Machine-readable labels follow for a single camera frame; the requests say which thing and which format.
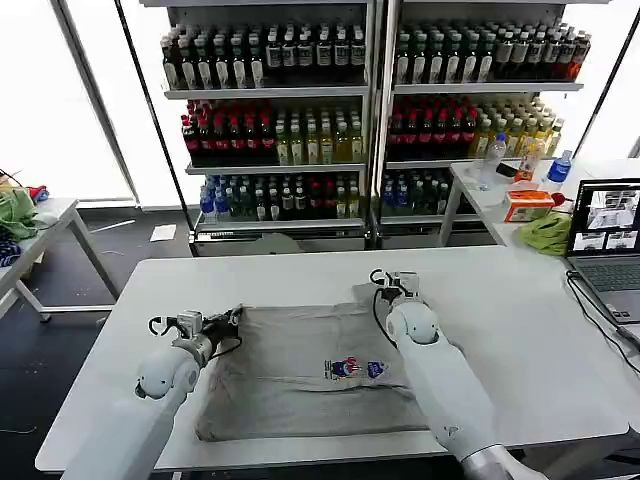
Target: metal shelving unit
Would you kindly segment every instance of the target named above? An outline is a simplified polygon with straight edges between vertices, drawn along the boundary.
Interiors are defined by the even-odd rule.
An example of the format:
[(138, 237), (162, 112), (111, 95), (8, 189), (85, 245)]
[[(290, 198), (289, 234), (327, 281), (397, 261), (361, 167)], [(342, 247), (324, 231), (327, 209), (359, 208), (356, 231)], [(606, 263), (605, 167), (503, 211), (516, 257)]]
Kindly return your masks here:
[[(189, 175), (279, 175), (279, 174), (337, 174), (344, 172), (357, 173), (359, 177), (360, 205), (362, 217), (340, 220), (288, 220), (288, 221), (230, 221), (225, 223), (206, 223), (199, 215), (190, 231), (190, 248), (194, 255), (217, 255), (229, 253), (229, 245), (242, 248), (243, 242), (253, 241), (265, 233), (286, 233), (299, 240), (309, 242), (309, 251), (364, 249), (368, 238), (365, 218), (369, 215), (369, 198), (371, 185), (372, 151), (370, 123), (371, 102), (376, 90), (376, 79), (373, 71), (374, 44), (378, 41), (377, 26), (382, 24), (379, 0), (140, 0), (146, 7), (162, 7), (167, 9), (172, 25), (234, 25), (241, 23), (283, 24), (292, 19), (299, 23), (312, 24), (325, 21), (327, 18), (340, 18), (347, 24), (358, 23), (365, 32), (365, 73), (360, 79), (348, 78), (343, 84), (339, 82), (325, 84), (325, 79), (311, 82), (311, 85), (270, 86), (266, 88), (246, 89), (211, 89), (211, 90), (167, 90), (165, 97), (169, 100), (242, 100), (273, 99), (278, 106), (287, 108), (287, 102), (298, 102), (295, 106), (304, 106), (300, 99), (336, 99), (333, 103), (348, 98), (360, 104), (362, 119), (363, 151), (365, 162), (358, 164), (331, 165), (261, 165), (261, 166), (207, 166), (186, 167)], [(322, 100), (310, 103), (309, 106), (322, 105)]]
[[(576, 92), (583, 88), (581, 83), (571, 82), (488, 82), (488, 83), (450, 83), (450, 84), (404, 84), (394, 85), (395, 42), (398, 25), (404, 21), (419, 24), (422, 21), (436, 22), (440, 19), (469, 20), (522, 20), (553, 19), (561, 16), (566, 4), (605, 4), (609, 0), (389, 0), (386, 12), (386, 37), (384, 41), (383, 81), (380, 93), (379, 123), (375, 146), (375, 174), (372, 180), (372, 192), (376, 196), (377, 214), (372, 215), (375, 244), (382, 246), (381, 240), (400, 232), (424, 232), (437, 229), (441, 223), (439, 215), (411, 215), (387, 217), (382, 215), (382, 177), (385, 172), (395, 170), (421, 170), (448, 168), (453, 163), (470, 161), (469, 159), (400, 161), (387, 152), (387, 129), (391, 118), (395, 96), (427, 94), (525, 94), (531, 97), (540, 92)], [(477, 221), (475, 215), (458, 215), (457, 223)]]

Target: laptop cable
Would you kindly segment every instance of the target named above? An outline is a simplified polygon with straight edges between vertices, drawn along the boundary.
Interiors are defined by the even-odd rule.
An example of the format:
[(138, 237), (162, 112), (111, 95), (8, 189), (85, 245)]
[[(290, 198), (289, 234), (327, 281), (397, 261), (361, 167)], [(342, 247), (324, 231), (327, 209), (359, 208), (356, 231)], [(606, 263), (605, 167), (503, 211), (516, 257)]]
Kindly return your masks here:
[(576, 279), (578, 280), (582, 279), (581, 275), (578, 272), (576, 272), (575, 270), (567, 270), (565, 272), (565, 275), (567, 277), (567, 285), (573, 292), (573, 296), (578, 302), (578, 305), (580, 306), (580, 310), (582, 310), (582, 315), (586, 319), (588, 319), (591, 323), (593, 323), (598, 329), (598, 331), (602, 334), (602, 336), (606, 338), (609, 342), (611, 342), (618, 349), (618, 352), (620, 352), (620, 355), (624, 359), (625, 363), (629, 367), (631, 367), (633, 371), (635, 371), (637, 374), (640, 375), (640, 369), (638, 369), (633, 363), (631, 363), (627, 355), (624, 353), (624, 350), (622, 350), (622, 347), (620, 346), (620, 344), (618, 344), (618, 342), (616, 342), (613, 338), (607, 335), (607, 332), (604, 331), (604, 329), (600, 326), (600, 324), (591, 315), (589, 315), (589, 312), (587, 312), (587, 309), (585, 308), (584, 304), (580, 300), (580, 295), (578, 295), (578, 292), (580, 292), (582, 296), (589, 301), (591, 306), (595, 308), (595, 310), (602, 316), (602, 318), (604, 318), (607, 322), (611, 323), (616, 328), (616, 333), (618, 333), (620, 336), (622, 336), (623, 338), (628, 340), (630, 343), (632, 343), (633, 346), (636, 349), (638, 349), (638, 351), (640, 351), (640, 343), (638, 343), (637, 339), (630, 337), (630, 334), (629, 332), (627, 332), (627, 330), (624, 330), (618, 325), (613, 324), (607, 318), (607, 316), (602, 312), (602, 310), (600, 310), (600, 308), (593, 302), (593, 300), (591, 300), (591, 298), (589, 298), (589, 296), (578, 286)]

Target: black floor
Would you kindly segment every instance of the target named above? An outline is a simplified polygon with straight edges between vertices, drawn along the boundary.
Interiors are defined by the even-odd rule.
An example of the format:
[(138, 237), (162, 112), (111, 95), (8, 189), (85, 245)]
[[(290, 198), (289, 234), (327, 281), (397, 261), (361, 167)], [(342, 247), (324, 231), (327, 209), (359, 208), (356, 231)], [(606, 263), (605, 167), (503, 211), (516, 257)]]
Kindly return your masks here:
[[(134, 224), (96, 233), (104, 262), (124, 285), (136, 264), (147, 258), (189, 257), (187, 227), (180, 212), (144, 214), (135, 210), (82, 211), (90, 230), (135, 219)], [(175, 240), (150, 243), (156, 225), (178, 226)], [(113, 300), (70, 232), (46, 252), (25, 282), (44, 305), (105, 304)], [(95, 341), (101, 314), (58, 315), (48, 324), (21, 301), (0, 319), (0, 458), (12, 478), (52, 478), (38, 472), (34, 460), (64, 398)], [(19, 434), (14, 431), (35, 431)], [(597, 477), (640, 471), (607, 463)], [(154, 480), (171, 475), (154, 475)], [(461, 478), (451, 457), (388, 460), (199, 474), (199, 478), (310, 480)], [(594, 478), (592, 475), (577, 478)]]

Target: white table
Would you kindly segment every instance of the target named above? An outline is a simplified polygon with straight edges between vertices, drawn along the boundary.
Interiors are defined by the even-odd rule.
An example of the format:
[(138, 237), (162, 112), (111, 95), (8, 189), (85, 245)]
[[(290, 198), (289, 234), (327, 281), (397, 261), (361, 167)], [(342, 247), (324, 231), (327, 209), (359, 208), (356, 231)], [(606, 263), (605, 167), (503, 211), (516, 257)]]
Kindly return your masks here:
[(100, 260), (91, 234), (76, 210), (77, 203), (78, 201), (73, 198), (50, 198), (36, 205), (37, 213), (46, 214), (58, 221), (46, 230), (40, 230), (35, 237), (21, 241), (19, 245), (22, 248), (22, 254), (18, 260), (9, 267), (0, 268), (0, 298), (5, 297), (15, 288), (17, 293), (41, 315), (43, 321), (48, 321), (53, 313), (110, 311), (112, 308), (111, 305), (44, 307), (20, 280), (20, 277), (31, 267), (33, 262), (67, 227), (73, 232), (111, 295), (118, 299), (121, 292), (121, 288)]
[[(94, 420), (116, 399), (133, 394), (141, 359), (171, 340), (153, 337), (147, 329), (149, 318), (184, 309), (211, 314), (240, 302), (294, 306), (352, 301), (350, 286), (367, 282), (374, 268), (420, 274), (421, 291), (439, 314), (443, 330), (463, 348), (496, 406), (498, 438), (505, 445), (579, 445), (583, 440), (625, 438), (629, 423), (626, 412), (617, 407), (617, 386), (602, 378), (606, 368), (596, 368), (596, 364), (610, 365), (619, 359), (563, 290), (563, 269), (550, 269), (512, 249), (492, 246), (146, 260), (136, 267), (87, 357), (38, 453), (36, 467), (63, 471)], [(589, 351), (582, 348), (584, 342)], [(178, 412), (157, 470), (443, 453), (428, 431), (198, 441), (194, 425), (210, 372), (211, 366)], [(640, 395), (636, 401), (640, 405)], [(572, 459), (570, 467), (554, 470), (556, 478), (590, 459)]]
[[(511, 162), (514, 166), (517, 166), (518, 163)], [(540, 162), (535, 170), (535, 182), (540, 182), (546, 176), (551, 163), (551, 160)], [(452, 164), (451, 173), (453, 174), (453, 185), (440, 227), (438, 245), (447, 245), (456, 210), (460, 205), (461, 195), (464, 195), (498, 245), (523, 247), (515, 237), (515, 231), (523, 224), (504, 223), (507, 208), (502, 204), (502, 201), (506, 195), (507, 187), (513, 180), (495, 173), (490, 178), (490, 189), (482, 191), (477, 188), (478, 183), (473, 178), (474, 172), (471, 162)], [(575, 199), (581, 180), (625, 177), (640, 177), (640, 160), (629, 158), (595, 162), (576, 159), (567, 180), (562, 185), (561, 192), (566, 198)]]

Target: cardboard box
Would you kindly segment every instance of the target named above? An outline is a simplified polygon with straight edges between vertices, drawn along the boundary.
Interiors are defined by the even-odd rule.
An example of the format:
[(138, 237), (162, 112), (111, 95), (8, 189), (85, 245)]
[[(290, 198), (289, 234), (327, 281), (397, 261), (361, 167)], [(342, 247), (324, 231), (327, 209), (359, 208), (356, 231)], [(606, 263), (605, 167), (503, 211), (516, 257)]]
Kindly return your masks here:
[(530, 222), (544, 217), (555, 206), (551, 195), (540, 190), (507, 192), (505, 222)]

